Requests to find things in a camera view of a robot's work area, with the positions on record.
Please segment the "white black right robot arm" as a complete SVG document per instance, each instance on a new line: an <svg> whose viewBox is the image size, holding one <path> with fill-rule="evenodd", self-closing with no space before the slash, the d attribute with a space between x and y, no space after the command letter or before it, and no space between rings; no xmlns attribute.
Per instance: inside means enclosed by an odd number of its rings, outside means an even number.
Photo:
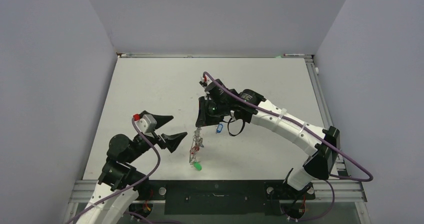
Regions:
<svg viewBox="0 0 424 224"><path fill-rule="evenodd" d="M337 128L325 129L302 121L251 89L241 92L227 89L220 79L215 82L203 79L199 84L205 95L198 99L197 128L218 125L229 117L232 121L241 120L243 124L266 128L307 154L302 166L291 171L282 185L287 197L297 197L313 179L330 177L338 156L335 150L340 147Z"/></svg>

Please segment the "green key tag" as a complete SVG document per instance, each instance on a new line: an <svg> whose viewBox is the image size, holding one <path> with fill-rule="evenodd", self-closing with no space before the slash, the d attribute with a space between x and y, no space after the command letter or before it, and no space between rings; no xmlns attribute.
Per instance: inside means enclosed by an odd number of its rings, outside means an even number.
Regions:
<svg viewBox="0 0 424 224"><path fill-rule="evenodd" d="M202 170L202 165L199 162L194 162L193 166L196 170L201 171Z"/></svg>

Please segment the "metal carabiner keyring with keys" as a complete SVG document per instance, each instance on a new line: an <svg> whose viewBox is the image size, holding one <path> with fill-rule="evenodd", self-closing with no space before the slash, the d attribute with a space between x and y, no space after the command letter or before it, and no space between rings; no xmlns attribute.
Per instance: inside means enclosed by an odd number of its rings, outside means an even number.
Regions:
<svg viewBox="0 0 424 224"><path fill-rule="evenodd" d="M201 127L197 127L196 130L193 132L192 136L192 144L189 150L189 164L194 165L194 163L197 162L197 153L200 151L201 148L204 147L203 145L203 138L201 137Z"/></svg>

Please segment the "blue key tag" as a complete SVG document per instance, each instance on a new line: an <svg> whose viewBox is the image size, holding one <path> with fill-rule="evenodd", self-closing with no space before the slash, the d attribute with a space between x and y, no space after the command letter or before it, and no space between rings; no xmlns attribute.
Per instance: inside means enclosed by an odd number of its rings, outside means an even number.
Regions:
<svg viewBox="0 0 424 224"><path fill-rule="evenodd" d="M221 133L221 132L222 132L222 130L223 130L223 127L224 127L224 125L223 125L222 123L219 123L219 124L217 125L217 127L216 127L216 131L215 131L215 133L216 133L216 134Z"/></svg>

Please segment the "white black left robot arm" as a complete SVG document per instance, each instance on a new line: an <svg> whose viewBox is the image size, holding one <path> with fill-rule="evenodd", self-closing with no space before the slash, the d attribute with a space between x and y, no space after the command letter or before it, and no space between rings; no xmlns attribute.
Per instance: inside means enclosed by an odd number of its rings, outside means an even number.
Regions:
<svg viewBox="0 0 424 224"><path fill-rule="evenodd" d="M171 120L172 115L155 115L147 111L136 113L131 124L136 131L134 138L116 134L108 143L106 162L96 181L89 201L69 224L116 224L136 199L143 199L150 191L149 177L159 168L159 149L173 153L187 132L156 134L156 130ZM132 162L152 150L157 161L152 170L144 174L132 166Z"/></svg>

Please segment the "aluminium right table rail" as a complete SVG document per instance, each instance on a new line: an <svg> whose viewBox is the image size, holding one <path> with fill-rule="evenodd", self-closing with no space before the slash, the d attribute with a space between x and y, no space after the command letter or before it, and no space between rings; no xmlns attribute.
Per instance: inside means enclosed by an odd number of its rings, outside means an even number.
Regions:
<svg viewBox="0 0 424 224"><path fill-rule="evenodd" d="M334 124L333 124L333 120L331 118L330 111L328 109L328 106L324 97L324 93L319 81L319 74L318 74L318 69L314 63L314 56L308 55L304 60L305 60L306 68L307 68L309 78L312 84L313 92L316 97L316 101L317 101L318 109L323 121L323 125L325 128L329 128L330 126L333 126ZM343 176L343 177L348 176L345 160L341 155L338 155L336 157L336 161L331 173L336 176Z"/></svg>

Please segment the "red white marker pen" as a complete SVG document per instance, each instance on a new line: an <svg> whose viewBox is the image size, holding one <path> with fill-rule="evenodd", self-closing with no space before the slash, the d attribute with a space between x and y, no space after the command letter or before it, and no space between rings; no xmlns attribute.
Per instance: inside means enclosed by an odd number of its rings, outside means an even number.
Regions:
<svg viewBox="0 0 424 224"><path fill-rule="evenodd" d="M284 57L294 58L294 57L305 57L306 54L301 54L301 53L285 53L285 54L283 54L283 56Z"/></svg>

